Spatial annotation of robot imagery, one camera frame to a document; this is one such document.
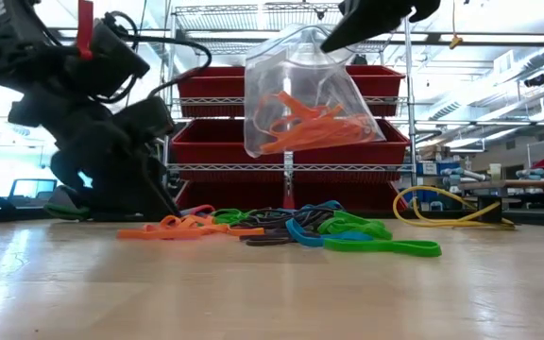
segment plastic bag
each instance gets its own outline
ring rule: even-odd
[[[385,140],[346,71],[353,51],[320,50],[330,32],[325,25],[293,25],[248,52],[245,150],[251,157]]]

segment yellow cable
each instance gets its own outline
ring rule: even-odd
[[[457,0],[452,0],[452,41],[450,41],[449,48],[454,49],[456,46],[463,42],[463,38],[457,35],[457,25],[456,25],[456,8]]]
[[[500,224],[490,224],[490,223],[484,223],[484,222],[478,222],[478,221],[474,221],[474,219],[486,214],[486,213],[490,213],[493,209],[499,207],[501,205],[500,202],[496,202],[496,203],[493,203],[491,205],[489,205],[488,207],[480,210],[480,211],[477,211],[477,212],[474,212],[472,214],[469,214],[465,217],[462,217],[462,218],[459,218],[457,220],[434,220],[434,219],[429,219],[429,218],[426,218],[424,217],[421,212],[419,211],[418,207],[417,207],[417,198],[414,197],[413,199],[413,208],[415,210],[415,215],[418,219],[422,220],[422,221],[425,221],[425,222],[417,222],[417,221],[411,221],[411,220],[407,220],[405,219],[404,217],[400,216],[400,213],[398,212],[398,203],[400,202],[400,199],[408,194],[408,193],[412,193],[412,192],[415,192],[417,190],[427,190],[427,191],[431,191],[431,192],[435,192],[435,193],[439,193],[441,195],[444,195],[444,196],[448,196],[452,199],[455,199],[461,203],[463,203],[465,206],[467,206],[468,208],[471,208],[471,209],[477,209],[475,206],[473,206],[471,203],[465,201],[462,197],[458,196],[458,195],[455,195],[455,194],[452,194],[452,193],[449,193],[447,192],[446,190],[442,190],[442,189],[438,189],[438,188],[434,188],[434,187],[429,187],[429,186],[414,186],[414,187],[411,187],[411,188],[408,188],[404,191],[402,191],[401,193],[399,193],[396,198],[394,199],[394,205],[393,205],[393,209],[394,209],[394,215],[396,216],[396,218],[398,218],[398,220],[406,223],[406,224],[409,224],[411,226],[416,226],[416,227],[424,227],[424,228],[472,228],[472,227],[495,227],[495,228],[500,228],[500,229],[503,229],[503,230],[514,230],[515,227],[514,227],[514,223],[511,222],[510,220],[508,219],[502,219],[501,220],[501,223]]]

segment black cable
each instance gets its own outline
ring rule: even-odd
[[[165,0],[165,20],[162,25],[162,36],[164,38],[167,38],[167,25],[169,24],[169,18],[171,17],[171,1],[172,0]],[[173,70],[173,65],[169,65],[167,72],[169,79],[173,76]],[[161,84],[165,82],[165,60],[163,58],[161,58],[161,65],[159,66],[159,80]]]
[[[148,5],[148,0],[144,0],[144,5],[142,6],[142,17],[140,18],[140,29],[138,29],[137,31],[134,31],[134,35],[137,36],[138,38],[142,35],[142,28],[144,27],[144,17],[145,17],[145,14],[146,14],[147,5]],[[135,39],[133,41],[133,45],[135,46],[133,50],[137,54],[138,49],[140,49],[140,40]],[[133,80],[133,85],[135,85],[137,77],[134,76],[133,79],[134,79]],[[133,85],[131,85],[131,88],[129,89],[129,92],[127,92],[127,100],[125,102],[125,107],[129,106],[129,99],[131,98],[131,89],[133,89]]]
[[[144,21],[144,15],[146,11],[147,2],[148,2],[147,0],[144,1],[144,8],[142,11],[142,22]],[[137,53],[138,47],[140,45],[140,41],[138,38],[140,37],[140,32],[142,31],[142,24],[140,24],[140,28],[138,28],[138,26],[133,21],[133,19],[131,19],[131,17],[129,17],[127,14],[125,14],[122,11],[116,10],[111,13],[107,13],[105,14],[105,18],[107,17],[107,15],[111,16],[112,18],[116,18],[116,17],[123,18],[125,19],[125,21],[129,23],[129,25],[131,26],[131,30],[133,30],[133,33],[134,33],[133,36],[135,37],[135,39],[133,39],[133,43],[131,44],[131,49]],[[121,32],[119,30],[115,31],[115,33],[117,34],[121,33],[123,35],[127,35],[127,33]],[[129,80],[129,84],[126,86],[126,88],[115,97],[106,98],[102,96],[96,96],[93,98],[93,100],[102,104],[114,104],[114,103],[120,102],[121,100],[123,100],[123,98],[126,97],[127,98],[126,107],[127,107],[129,104],[129,95],[131,94],[131,90],[133,90],[133,87],[136,85],[137,81],[138,81],[138,78],[136,76],[131,76],[131,79]]]
[[[138,38],[138,40],[141,43],[173,43],[173,44],[178,44],[178,45],[182,45],[182,46],[192,47],[192,48],[195,48],[197,50],[200,50],[201,52],[203,52],[207,56],[207,61],[205,61],[205,63],[202,66],[199,66],[199,67],[196,67],[196,68],[194,68],[192,70],[186,71],[183,74],[181,74],[179,76],[176,76],[173,79],[171,79],[171,80],[157,86],[156,88],[154,88],[148,94],[148,97],[153,97],[159,91],[161,91],[163,89],[166,89],[166,88],[168,88],[170,86],[174,86],[174,85],[180,83],[181,81],[184,81],[186,79],[189,79],[191,77],[194,77],[194,76],[200,74],[201,72],[205,71],[212,64],[212,61],[213,61],[213,56],[212,56],[211,51],[207,47],[205,47],[202,44],[197,43],[197,42],[182,41],[182,40],[177,40],[177,39],[174,39],[174,38],[159,38],[159,37],[148,37],[148,36],[136,37],[136,36],[128,35],[127,33],[119,32],[119,31],[117,31],[116,33],[121,34],[121,36],[123,38],[129,39],[129,40]]]
[[[58,38],[56,38],[56,36],[54,36],[54,34],[52,34],[52,32],[50,32],[49,29],[47,29],[47,26],[45,26],[43,21],[39,18],[39,15],[37,15],[37,12],[35,11],[35,9],[32,6],[30,6],[27,1],[23,0],[21,1],[21,3],[23,4],[23,7],[25,8],[26,13],[30,17],[30,19],[34,21],[35,24],[37,24],[37,26],[39,27],[41,32],[45,35],[45,37],[49,38],[49,40],[52,41],[54,45],[62,46],[62,42],[60,42]]]
[[[125,19],[125,21],[127,21],[129,23],[129,25],[131,26],[131,30],[133,30],[133,35],[135,36],[140,36],[140,31],[142,30],[142,25],[140,25],[140,29],[138,29],[138,26],[136,25],[136,23],[133,21],[133,19],[131,19],[131,17],[129,17],[127,14],[125,14],[124,12],[122,11],[112,11],[111,13],[106,13],[105,14],[105,17],[107,15],[110,15],[112,16],[113,18],[115,17],[120,17],[120,18],[123,18]],[[138,45],[139,45],[140,42],[138,42],[137,39],[135,39],[133,41],[133,43],[131,44],[131,49],[134,50],[134,51],[137,51],[138,50]]]
[[[183,74],[181,74],[179,76],[175,76],[173,79],[171,79],[171,80],[169,80],[167,82],[164,82],[163,84],[157,86],[156,88],[154,88],[148,94],[148,97],[155,96],[161,90],[164,90],[164,89],[166,89],[168,87],[179,84],[180,82],[182,82],[182,81],[184,81],[186,79],[189,79],[191,77],[197,76],[198,74],[205,71],[212,64],[212,61],[213,61],[212,52],[207,47],[203,46],[200,43],[179,41],[179,40],[171,39],[171,38],[165,38],[165,39],[168,40],[169,43],[174,43],[174,44],[178,44],[178,45],[182,45],[182,46],[193,47],[193,48],[196,48],[197,50],[202,51],[207,56],[207,61],[205,61],[205,63],[202,66],[199,66],[199,67],[196,67],[194,69],[188,70],[188,71],[184,72]]]

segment workbench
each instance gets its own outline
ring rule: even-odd
[[[544,339],[544,227],[423,229],[439,258],[117,241],[140,224],[0,224],[0,339]]]

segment cable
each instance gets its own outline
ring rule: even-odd
[[[456,28],[456,8],[457,8],[457,0],[452,0],[452,41],[450,41],[450,49],[454,49],[456,46],[458,46],[460,43],[463,42],[463,38],[459,37],[457,35],[457,28]]]
[[[26,13],[30,17],[30,19],[34,21],[35,24],[37,24],[37,26],[39,27],[39,30],[43,33],[43,35],[49,38],[49,40],[52,41],[54,45],[62,46],[62,42],[60,42],[58,38],[56,38],[56,36],[54,36],[54,34],[52,34],[52,32],[50,32],[49,29],[47,29],[47,26],[45,26],[43,21],[39,18],[39,15],[37,15],[37,12],[35,11],[35,9],[32,6],[30,6],[27,1],[21,1],[21,3],[23,7],[25,8]]]
[[[133,23],[133,26],[135,27],[134,31],[133,31],[133,34],[137,37],[140,37],[142,35],[142,28],[144,27],[144,17],[145,17],[145,14],[146,14],[146,7],[148,5],[148,0],[144,0],[144,5],[142,6],[142,16],[140,18],[140,28],[137,28],[136,27],[136,24],[133,23],[133,21],[131,20],[131,18],[129,18],[128,15],[126,15],[125,13],[123,12],[119,12],[121,14],[124,15],[124,17],[127,19],[129,19],[129,21],[131,21]],[[133,51],[137,54],[138,53],[138,50],[140,49],[140,40],[139,39],[135,39],[133,41],[133,44],[131,46],[133,49]],[[129,99],[131,98],[131,90],[133,89],[133,86],[136,84],[136,81],[138,80],[138,78],[136,76],[133,76],[131,78],[131,81],[129,82],[129,91],[127,91],[127,100],[125,102],[125,107],[128,107],[129,106]]]
[[[118,103],[121,100],[123,100],[123,98],[128,96],[129,93],[131,93],[131,90],[133,90],[133,87],[135,86],[137,81],[138,81],[138,78],[136,76],[131,76],[131,79],[129,80],[129,84],[127,85],[127,87],[122,92],[120,92],[118,95],[116,95],[116,96],[114,96],[112,98],[105,98],[103,96],[96,96],[96,97],[93,98],[93,100],[98,102],[98,103],[102,103],[102,104]]]
[[[164,38],[167,38],[167,25],[169,24],[170,15],[171,15],[171,0],[165,0],[165,20],[162,25],[162,36]],[[168,71],[169,71],[168,72],[169,80],[171,80],[171,78],[173,77],[173,71],[174,71],[173,65],[169,65]],[[161,58],[161,65],[159,66],[159,80],[161,84],[165,82],[165,60],[163,58]],[[169,102],[171,104],[170,98],[166,98],[165,96],[163,96],[163,99],[165,100],[165,102]]]
[[[133,30],[133,35],[135,36],[140,36],[140,32],[142,31],[142,25],[140,25],[140,28],[138,29],[138,26],[136,25],[136,23],[131,19],[131,17],[129,17],[127,14],[125,14],[124,12],[122,11],[112,11],[111,13],[106,13],[104,14],[105,18],[110,15],[111,17],[115,18],[115,17],[120,17],[120,18],[123,18],[125,19],[125,21],[127,21],[129,23],[129,25],[131,26],[131,30]],[[131,49],[134,50],[134,51],[137,51],[138,50],[138,46],[139,46],[139,41],[137,39],[135,39],[133,41],[133,44],[131,45]]]
[[[186,79],[189,79],[191,77],[195,77],[196,75],[198,75],[198,74],[202,73],[203,71],[205,71],[212,64],[212,61],[213,61],[213,56],[212,56],[211,51],[207,47],[203,46],[200,43],[180,41],[180,40],[176,40],[176,39],[173,39],[173,38],[156,38],[156,37],[142,37],[141,41],[152,42],[152,43],[174,43],[174,44],[178,44],[178,45],[182,45],[182,46],[193,47],[193,48],[196,48],[197,50],[200,50],[201,52],[203,52],[207,56],[207,61],[205,61],[205,63],[202,66],[199,66],[199,67],[196,67],[194,69],[188,70],[188,71],[184,72],[183,74],[181,74],[179,76],[175,76],[173,79],[171,79],[171,80],[169,80],[167,82],[164,82],[163,84],[157,86],[156,88],[154,88],[148,94],[148,97],[153,97],[161,90],[164,90],[164,89],[166,89],[168,87],[179,84],[180,82],[182,82],[182,81],[184,81]]]
[[[406,195],[408,193],[411,193],[411,192],[415,192],[417,190],[427,190],[427,191],[432,191],[432,192],[435,192],[435,193],[439,193],[441,195],[448,196],[448,197],[450,197],[452,199],[455,199],[455,200],[459,201],[460,203],[465,204],[468,208],[476,209],[476,207],[471,205],[469,202],[464,200],[462,197],[460,197],[458,195],[455,195],[455,194],[452,194],[452,193],[449,193],[446,190],[442,190],[442,189],[438,189],[438,188],[434,188],[434,187],[429,187],[429,186],[414,186],[414,187],[408,188],[408,189],[400,192],[396,196],[396,198],[394,199],[394,204],[392,206],[392,209],[394,210],[394,215],[396,216],[396,218],[398,218],[398,220],[400,220],[400,221],[402,221],[402,222],[404,222],[406,224],[409,224],[411,226],[424,227],[424,228],[496,227],[496,228],[499,228],[499,229],[502,229],[502,230],[514,230],[515,229],[514,223],[511,222],[508,219],[505,219],[505,218],[503,218],[501,220],[500,224],[490,224],[490,223],[474,221],[475,218],[478,218],[478,217],[480,217],[480,216],[482,216],[482,215],[484,215],[486,213],[491,212],[492,210],[496,209],[497,207],[500,207],[501,203],[499,203],[499,202],[493,203],[493,204],[489,205],[488,207],[486,207],[486,208],[484,208],[484,209],[482,209],[480,211],[474,212],[474,213],[472,213],[470,215],[459,218],[457,220],[433,220],[433,219],[426,218],[421,214],[421,212],[419,211],[419,209],[417,207],[417,198],[415,197],[414,198],[414,203],[415,204],[414,204],[414,207],[413,207],[414,210],[415,210],[415,215],[416,215],[417,218],[419,218],[420,220],[425,221],[425,222],[416,222],[416,221],[407,220],[404,217],[400,216],[400,213],[398,212],[398,203],[400,202],[400,199],[404,195]]]

